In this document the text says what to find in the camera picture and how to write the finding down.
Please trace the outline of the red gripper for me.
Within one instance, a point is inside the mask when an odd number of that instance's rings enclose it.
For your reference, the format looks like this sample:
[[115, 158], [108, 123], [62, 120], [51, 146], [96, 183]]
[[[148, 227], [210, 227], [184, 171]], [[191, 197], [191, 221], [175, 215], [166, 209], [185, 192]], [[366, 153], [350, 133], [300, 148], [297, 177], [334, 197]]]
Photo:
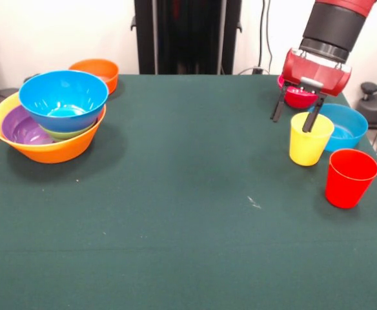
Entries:
[[[282, 75], [285, 81], [294, 85], [314, 87], [321, 94], [313, 106], [313, 110], [303, 124], [303, 132], [311, 132], [316, 118], [323, 106], [325, 95], [337, 96], [347, 85], [352, 67], [309, 52], [292, 48], [288, 51]], [[285, 105], [287, 86], [282, 86], [278, 102], [271, 115], [273, 122], [280, 119]]]

